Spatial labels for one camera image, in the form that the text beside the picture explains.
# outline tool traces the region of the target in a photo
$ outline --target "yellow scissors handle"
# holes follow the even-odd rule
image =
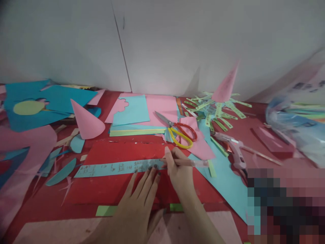
[[[181,148],[184,148],[184,149],[189,149],[193,146],[193,142],[190,138],[188,138],[187,136],[185,136],[184,134],[182,134],[181,132],[175,130],[174,128],[168,128],[168,131],[169,131],[169,134],[171,136],[171,138],[173,139],[173,141],[175,142],[175,144]],[[180,137],[183,137],[186,141],[188,141],[189,145],[188,146],[185,146],[185,145],[182,145],[180,144],[174,137],[174,134],[173,132],[175,132],[177,135],[179,135]]]

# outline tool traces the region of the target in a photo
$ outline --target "scissors blade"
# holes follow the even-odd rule
[[[155,111],[155,112],[156,112],[157,116],[159,118],[161,118],[166,124],[168,124],[169,126],[173,126],[174,125],[174,123],[171,122],[169,119],[167,119],[164,115],[162,115],[161,113],[158,113],[157,111]]]

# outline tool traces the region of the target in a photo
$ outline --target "scissors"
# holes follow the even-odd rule
[[[162,119],[162,120],[163,120],[167,125],[169,125],[169,128],[168,128],[169,134],[170,134],[171,138],[173,139],[173,141],[175,142],[175,144],[176,144],[177,146],[179,146],[179,147],[181,147],[181,148],[184,148],[184,149],[189,149],[189,148],[191,148],[191,147],[193,146],[193,142],[197,140],[197,134],[196,134],[195,130],[194,130],[192,127],[190,127],[190,126],[188,126],[188,125],[186,125],[186,124],[183,124],[183,123],[178,123],[178,122],[177,122],[177,123],[174,123],[174,122],[171,122],[171,121],[170,121],[169,119],[167,119],[164,115],[162,115],[162,114],[160,114],[160,113],[158,113],[158,112],[156,112],[156,114],[157,114],[157,116],[158,116],[159,118],[161,118],[161,119]],[[177,129],[179,129],[180,132],[177,131],[177,130],[175,130],[174,128],[172,128],[173,126],[175,126]],[[188,134],[187,134],[187,133],[186,133],[186,132],[181,128],[181,126],[186,127],[187,129],[189,129],[189,130],[192,132],[194,138],[189,137],[189,135],[188,135]],[[188,141],[189,145],[188,145],[188,146],[185,146],[185,145],[180,144],[180,143],[175,139],[173,132],[175,132],[177,135],[179,135],[180,137],[183,137],[186,141]]]

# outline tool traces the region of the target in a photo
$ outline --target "paper cone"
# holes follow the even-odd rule
[[[233,92],[233,87],[237,75],[237,69],[238,69],[237,62],[236,66],[229,72],[229,74],[224,78],[224,80],[221,82],[221,84],[218,86],[217,90],[213,93],[212,99],[216,102],[226,102],[229,101],[231,97],[231,93]]]
[[[105,124],[71,99],[72,108],[77,120],[81,138],[91,139],[99,136],[105,130]]]

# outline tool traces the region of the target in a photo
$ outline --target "hand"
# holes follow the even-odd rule
[[[157,165],[145,172],[133,194],[137,172],[132,175],[110,226],[104,230],[105,236],[101,235],[96,243],[144,244],[148,242],[164,213],[164,209],[159,210],[149,221],[160,181],[160,172],[154,178],[156,168]]]
[[[164,158],[166,158],[168,175],[177,195],[181,197],[183,194],[195,194],[193,167],[177,166],[174,162],[174,158],[188,159],[184,153],[178,147],[174,147],[172,151],[165,147]]]

